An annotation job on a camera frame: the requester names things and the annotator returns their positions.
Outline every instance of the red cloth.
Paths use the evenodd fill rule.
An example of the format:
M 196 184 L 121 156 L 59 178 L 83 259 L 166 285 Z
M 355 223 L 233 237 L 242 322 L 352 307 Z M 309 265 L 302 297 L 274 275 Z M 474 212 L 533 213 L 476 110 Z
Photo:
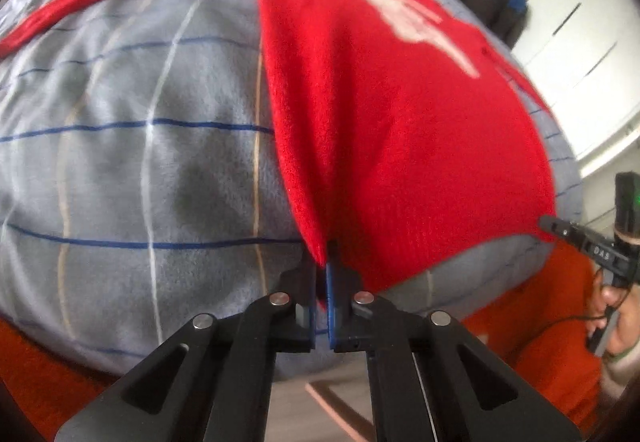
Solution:
M 97 1 L 53 0 L 0 56 Z M 550 168 L 505 74 L 542 101 L 478 29 L 434 0 L 394 3 L 440 47 L 399 38 L 375 0 L 258 3 L 278 160 L 319 263 L 336 239 L 379 291 L 481 242 L 542 234 Z

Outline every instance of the gray blanket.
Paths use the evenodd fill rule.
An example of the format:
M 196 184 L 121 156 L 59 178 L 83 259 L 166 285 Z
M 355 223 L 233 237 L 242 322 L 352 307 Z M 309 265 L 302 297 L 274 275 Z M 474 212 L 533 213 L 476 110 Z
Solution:
M 47 1 L 11 0 L 0 35 Z M 196 313 L 243 310 L 297 263 L 259 43 L 256 0 L 104 0 L 0 63 L 2 316 L 119 374 Z M 517 97 L 545 143 L 558 214 L 576 219 L 571 150 Z M 549 250 L 499 239 L 386 295 L 463 317 L 537 272 Z

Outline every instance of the screw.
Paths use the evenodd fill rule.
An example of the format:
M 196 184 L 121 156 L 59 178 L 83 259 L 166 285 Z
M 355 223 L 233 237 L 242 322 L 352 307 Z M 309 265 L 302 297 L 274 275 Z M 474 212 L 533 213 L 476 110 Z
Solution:
M 370 303 L 373 303 L 374 298 L 373 298 L 373 294 L 371 294 L 370 292 L 359 291 L 353 295 L 353 300 L 358 305 L 369 305 Z
M 193 327 L 198 330 L 209 328 L 213 324 L 213 316 L 210 314 L 198 314 L 193 318 Z
M 269 301 L 271 301 L 271 304 L 276 305 L 277 307 L 286 305 L 289 302 L 289 299 L 289 294 L 287 294 L 286 292 L 274 292 L 269 297 Z
M 451 323 L 451 316 L 444 310 L 436 310 L 431 314 L 431 322 L 438 327 L 446 327 Z

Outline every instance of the white wall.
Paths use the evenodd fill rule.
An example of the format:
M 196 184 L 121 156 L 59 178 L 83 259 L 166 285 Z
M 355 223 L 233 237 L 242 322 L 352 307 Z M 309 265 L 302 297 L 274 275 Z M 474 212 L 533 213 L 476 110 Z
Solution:
M 640 112 L 640 13 L 620 24 L 609 55 L 552 108 L 579 159 Z
M 611 235 L 615 219 L 614 190 L 616 173 L 640 173 L 640 145 L 629 148 L 622 156 L 584 180 L 584 215 L 582 222 Z

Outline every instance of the floor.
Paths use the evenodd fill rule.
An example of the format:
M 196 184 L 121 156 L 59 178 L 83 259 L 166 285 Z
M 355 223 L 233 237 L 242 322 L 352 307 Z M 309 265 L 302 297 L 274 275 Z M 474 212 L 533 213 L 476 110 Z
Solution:
M 305 391 L 309 380 L 329 382 L 336 395 L 372 420 L 365 356 L 358 354 L 352 361 L 321 374 L 274 383 L 266 442 L 351 442 Z

